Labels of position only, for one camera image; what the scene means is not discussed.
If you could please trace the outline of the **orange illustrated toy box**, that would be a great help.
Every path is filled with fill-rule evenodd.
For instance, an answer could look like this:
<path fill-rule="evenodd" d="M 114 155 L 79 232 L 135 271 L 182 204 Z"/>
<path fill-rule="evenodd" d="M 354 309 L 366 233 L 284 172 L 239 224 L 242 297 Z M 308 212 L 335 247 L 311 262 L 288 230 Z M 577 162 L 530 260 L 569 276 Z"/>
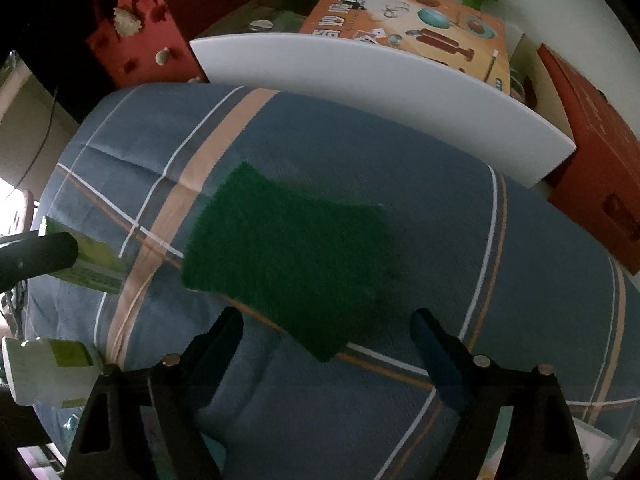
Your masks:
<path fill-rule="evenodd" d="M 454 0 L 319 0 L 299 31 L 405 51 L 510 92 L 503 21 Z"/>

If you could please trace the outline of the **pale green shallow box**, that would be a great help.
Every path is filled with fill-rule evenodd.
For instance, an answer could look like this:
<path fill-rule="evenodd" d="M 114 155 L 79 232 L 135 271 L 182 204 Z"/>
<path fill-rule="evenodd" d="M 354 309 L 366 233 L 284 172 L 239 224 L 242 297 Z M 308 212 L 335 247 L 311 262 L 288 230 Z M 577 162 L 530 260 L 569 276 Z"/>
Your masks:
<path fill-rule="evenodd" d="M 589 479 L 602 479 L 608 470 L 608 466 L 611 465 L 618 441 L 576 417 L 573 420 L 580 447 L 582 448 L 582 458 L 585 462 L 587 477 Z"/>

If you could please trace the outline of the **green yellow sponge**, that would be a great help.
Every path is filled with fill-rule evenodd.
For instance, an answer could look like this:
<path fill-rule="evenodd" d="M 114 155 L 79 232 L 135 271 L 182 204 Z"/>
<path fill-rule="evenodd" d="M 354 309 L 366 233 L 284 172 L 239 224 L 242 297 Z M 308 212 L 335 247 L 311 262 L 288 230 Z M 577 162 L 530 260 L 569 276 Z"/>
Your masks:
<path fill-rule="evenodd" d="M 299 193 L 242 162 L 198 216 L 181 279 L 253 309 L 328 362 L 366 331 L 389 266 L 380 207 Z"/>

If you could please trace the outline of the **blue plaid bed sheet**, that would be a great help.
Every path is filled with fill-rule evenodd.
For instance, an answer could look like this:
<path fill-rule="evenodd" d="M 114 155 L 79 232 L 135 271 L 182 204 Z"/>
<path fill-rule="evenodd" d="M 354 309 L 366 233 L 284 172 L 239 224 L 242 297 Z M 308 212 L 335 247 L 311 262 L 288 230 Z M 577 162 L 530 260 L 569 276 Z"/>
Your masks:
<path fill-rule="evenodd" d="M 639 423 L 639 293 L 538 193 L 425 133 L 219 84 L 107 96 L 39 215 L 110 246 L 116 294 L 28 286 L 28 336 L 155 364 L 227 306 L 244 335 L 198 420 L 227 479 L 425 479 L 454 433 L 410 337 L 430 310 L 472 353 L 552 367 L 580 429 Z"/>

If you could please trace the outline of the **white pill bottle green label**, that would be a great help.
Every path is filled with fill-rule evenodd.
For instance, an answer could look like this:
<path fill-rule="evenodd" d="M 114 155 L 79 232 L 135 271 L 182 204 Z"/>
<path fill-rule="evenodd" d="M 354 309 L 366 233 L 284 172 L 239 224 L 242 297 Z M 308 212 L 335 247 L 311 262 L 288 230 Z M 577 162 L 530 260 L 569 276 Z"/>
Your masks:
<path fill-rule="evenodd" d="M 102 372 L 96 349 L 81 341 L 2 339 L 6 379 L 18 405 L 84 406 Z"/>

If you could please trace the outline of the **green tissue pack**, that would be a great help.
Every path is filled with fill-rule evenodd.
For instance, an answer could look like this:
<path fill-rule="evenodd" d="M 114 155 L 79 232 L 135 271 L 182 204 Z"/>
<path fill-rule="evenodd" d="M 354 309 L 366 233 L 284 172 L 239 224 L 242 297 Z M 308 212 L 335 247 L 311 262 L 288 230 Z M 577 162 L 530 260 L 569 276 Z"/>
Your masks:
<path fill-rule="evenodd" d="M 120 292 L 126 278 L 125 263 L 110 246 L 44 216 L 40 222 L 39 234 L 55 233 L 67 233 L 76 240 L 78 257 L 70 268 L 55 271 L 52 276 L 99 292 L 113 295 Z"/>

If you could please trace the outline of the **red felt tote bag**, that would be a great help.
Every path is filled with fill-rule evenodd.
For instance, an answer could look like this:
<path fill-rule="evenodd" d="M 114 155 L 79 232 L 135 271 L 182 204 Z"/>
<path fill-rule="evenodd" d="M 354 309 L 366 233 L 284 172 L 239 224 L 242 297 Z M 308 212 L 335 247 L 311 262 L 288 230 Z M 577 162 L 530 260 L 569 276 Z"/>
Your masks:
<path fill-rule="evenodd" d="M 203 81 L 190 42 L 231 10 L 231 0 L 117 0 L 87 40 L 119 89 Z"/>

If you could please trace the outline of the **red cardboard box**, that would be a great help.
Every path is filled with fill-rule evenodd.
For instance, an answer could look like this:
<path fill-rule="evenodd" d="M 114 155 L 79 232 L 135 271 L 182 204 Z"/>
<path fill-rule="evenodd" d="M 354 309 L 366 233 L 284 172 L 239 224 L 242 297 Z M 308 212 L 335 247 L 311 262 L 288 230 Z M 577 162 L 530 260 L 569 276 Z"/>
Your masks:
<path fill-rule="evenodd" d="M 544 44 L 538 55 L 560 97 L 576 150 L 558 168 L 549 202 L 639 272 L 639 141 L 578 70 Z"/>

